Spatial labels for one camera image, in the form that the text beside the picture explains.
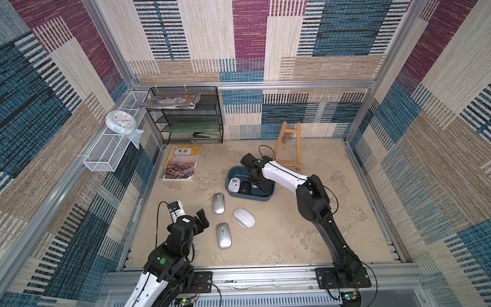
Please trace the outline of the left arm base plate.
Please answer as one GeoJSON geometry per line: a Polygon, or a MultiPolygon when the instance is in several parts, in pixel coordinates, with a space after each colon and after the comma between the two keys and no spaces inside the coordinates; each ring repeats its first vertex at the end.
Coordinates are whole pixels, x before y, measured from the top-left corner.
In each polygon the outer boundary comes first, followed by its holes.
{"type": "Polygon", "coordinates": [[[191,288],[187,291],[189,294],[208,294],[212,291],[213,272],[212,271],[195,271],[191,288]]]}

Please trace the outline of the silver mouse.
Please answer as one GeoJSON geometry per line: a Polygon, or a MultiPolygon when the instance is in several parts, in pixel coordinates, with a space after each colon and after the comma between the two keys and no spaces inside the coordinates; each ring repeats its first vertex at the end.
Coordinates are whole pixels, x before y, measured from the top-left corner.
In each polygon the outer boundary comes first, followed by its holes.
{"type": "Polygon", "coordinates": [[[215,214],[223,214],[225,212],[225,196],[223,193],[213,195],[212,210],[215,214]]]}
{"type": "Polygon", "coordinates": [[[216,227],[217,242],[221,249],[227,249],[231,246],[231,232],[227,223],[220,223],[216,227]]]}

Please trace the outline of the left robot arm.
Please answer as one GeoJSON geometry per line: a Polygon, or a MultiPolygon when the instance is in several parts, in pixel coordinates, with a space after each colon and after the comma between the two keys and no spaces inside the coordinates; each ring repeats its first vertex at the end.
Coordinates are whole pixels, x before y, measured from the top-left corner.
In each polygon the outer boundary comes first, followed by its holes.
{"type": "Polygon", "coordinates": [[[125,306],[171,306],[182,291],[192,287],[194,266],[187,261],[195,235],[210,223],[203,209],[182,215],[168,226],[167,239],[150,254],[125,306]]]}

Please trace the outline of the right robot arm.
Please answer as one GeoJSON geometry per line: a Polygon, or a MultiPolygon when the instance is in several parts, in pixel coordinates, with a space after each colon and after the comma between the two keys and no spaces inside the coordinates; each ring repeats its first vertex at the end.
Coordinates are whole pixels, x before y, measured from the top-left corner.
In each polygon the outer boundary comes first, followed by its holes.
{"type": "Polygon", "coordinates": [[[295,194],[300,215],[313,223],[331,252],[334,269],[322,276],[324,285],[337,287],[371,287],[368,273],[359,257],[341,235],[333,218],[326,188],[316,175],[305,176],[278,164],[270,157],[255,158],[246,154],[240,161],[249,171],[249,180],[266,192],[274,183],[295,194]]]}

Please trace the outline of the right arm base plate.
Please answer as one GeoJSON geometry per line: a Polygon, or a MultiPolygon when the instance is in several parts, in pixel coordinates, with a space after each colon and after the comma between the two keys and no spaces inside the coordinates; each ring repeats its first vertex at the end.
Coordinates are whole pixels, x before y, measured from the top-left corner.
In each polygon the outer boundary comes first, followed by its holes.
{"type": "Polygon", "coordinates": [[[334,267],[319,267],[315,269],[317,283],[320,289],[370,288],[372,282],[365,267],[356,273],[349,273],[334,267]]]}

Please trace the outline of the teal storage box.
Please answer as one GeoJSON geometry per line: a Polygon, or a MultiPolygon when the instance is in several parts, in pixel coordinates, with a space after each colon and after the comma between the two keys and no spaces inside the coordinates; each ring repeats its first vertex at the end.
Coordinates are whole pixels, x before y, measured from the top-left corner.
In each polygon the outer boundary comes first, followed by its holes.
{"type": "Polygon", "coordinates": [[[260,202],[267,202],[272,198],[275,191],[275,184],[273,184],[267,191],[262,191],[258,186],[254,185],[249,180],[249,171],[244,166],[234,166],[227,174],[225,181],[225,188],[228,194],[235,198],[241,198],[246,200],[254,200],[260,202]],[[238,184],[232,184],[232,188],[229,188],[229,183],[232,179],[238,179],[238,184]]]}

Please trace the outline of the white rounded mouse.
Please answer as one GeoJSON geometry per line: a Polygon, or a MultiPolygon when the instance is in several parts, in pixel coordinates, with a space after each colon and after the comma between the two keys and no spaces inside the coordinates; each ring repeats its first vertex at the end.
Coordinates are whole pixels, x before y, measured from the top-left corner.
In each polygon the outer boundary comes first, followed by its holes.
{"type": "Polygon", "coordinates": [[[254,216],[243,208],[237,208],[233,216],[236,218],[238,224],[243,228],[252,228],[256,224],[254,216]]]}

